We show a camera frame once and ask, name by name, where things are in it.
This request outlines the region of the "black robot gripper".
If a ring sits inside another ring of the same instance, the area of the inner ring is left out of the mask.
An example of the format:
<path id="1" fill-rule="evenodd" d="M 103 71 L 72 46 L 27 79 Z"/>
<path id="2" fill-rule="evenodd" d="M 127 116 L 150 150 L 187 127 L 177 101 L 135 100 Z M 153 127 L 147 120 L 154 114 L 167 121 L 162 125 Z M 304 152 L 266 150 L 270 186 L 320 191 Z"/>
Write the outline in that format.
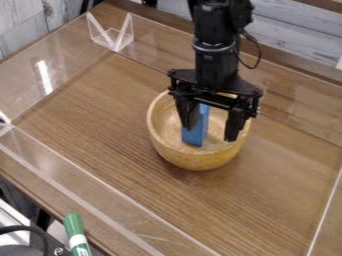
<path id="1" fill-rule="evenodd" d="M 199 120 L 199 104 L 229 111 L 225 140 L 234 142 L 246 118 L 258 115 L 262 90 L 239 75 L 239 46 L 209 48 L 194 45 L 195 68 L 171 69 L 169 87 L 182 127 L 191 130 Z"/>

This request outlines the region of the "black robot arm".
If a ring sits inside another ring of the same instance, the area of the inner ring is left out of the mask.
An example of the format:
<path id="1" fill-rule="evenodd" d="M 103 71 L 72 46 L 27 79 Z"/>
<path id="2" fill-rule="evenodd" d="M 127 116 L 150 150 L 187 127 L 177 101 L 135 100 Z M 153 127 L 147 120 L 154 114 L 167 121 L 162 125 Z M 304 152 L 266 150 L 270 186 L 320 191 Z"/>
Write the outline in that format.
<path id="1" fill-rule="evenodd" d="M 195 67 L 169 71 L 169 94 L 175 100 L 182 141 L 201 147 L 209 133 L 210 110 L 227 112 L 223 140 L 238 139 L 249 119 L 258 115 L 264 91 L 241 76 L 241 39 L 250 38 L 250 0 L 189 0 L 194 21 Z"/>

